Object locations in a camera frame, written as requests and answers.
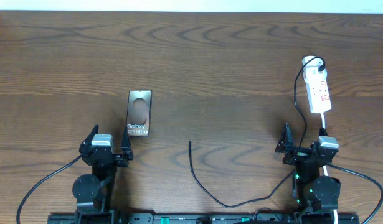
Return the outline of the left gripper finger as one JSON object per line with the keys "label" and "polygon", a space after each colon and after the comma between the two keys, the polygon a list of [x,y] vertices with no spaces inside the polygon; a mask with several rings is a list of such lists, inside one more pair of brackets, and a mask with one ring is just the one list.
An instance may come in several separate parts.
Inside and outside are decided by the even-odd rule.
{"label": "left gripper finger", "polygon": [[94,125],[90,134],[83,140],[79,147],[79,152],[89,152],[92,146],[92,140],[96,134],[98,134],[99,125]]}
{"label": "left gripper finger", "polygon": [[131,143],[128,135],[128,128],[125,127],[123,131],[123,137],[121,141],[121,150],[123,155],[129,160],[133,160],[133,151],[131,148]]}

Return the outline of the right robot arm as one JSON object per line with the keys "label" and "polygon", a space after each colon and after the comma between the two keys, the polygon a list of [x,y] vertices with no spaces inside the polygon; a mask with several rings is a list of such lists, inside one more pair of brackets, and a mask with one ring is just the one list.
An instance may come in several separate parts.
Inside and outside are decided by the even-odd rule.
{"label": "right robot arm", "polygon": [[283,131],[275,152],[284,153],[283,163],[295,167],[293,192],[298,208],[293,212],[295,223],[335,223],[334,211],[338,209],[340,180],[322,175],[320,168],[332,162],[339,151],[334,137],[321,128],[317,141],[309,147],[297,147],[288,124]]}

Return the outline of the bronze Galaxy smartphone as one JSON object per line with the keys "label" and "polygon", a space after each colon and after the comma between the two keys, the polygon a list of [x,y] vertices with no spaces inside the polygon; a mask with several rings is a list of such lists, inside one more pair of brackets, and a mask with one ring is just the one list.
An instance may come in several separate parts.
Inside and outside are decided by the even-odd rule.
{"label": "bronze Galaxy smartphone", "polygon": [[126,128],[129,136],[148,137],[151,123],[151,90],[130,90]]}

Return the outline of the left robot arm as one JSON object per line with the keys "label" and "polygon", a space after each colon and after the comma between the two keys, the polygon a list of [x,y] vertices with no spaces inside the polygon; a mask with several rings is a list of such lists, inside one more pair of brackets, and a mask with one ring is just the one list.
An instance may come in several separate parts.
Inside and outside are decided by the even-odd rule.
{"label": "left robot arm", "polygon": [[80,158],[92,168],[92,173],[81,175],[73,183],[76,223],[125,222],[120,210],[111,207],[111,198],[117,169],[127,167],[133,159],[127,128],[123,131],[120,149],[120,153],[114,152],[112,135],[99,134],[97,125],[80,144]]}

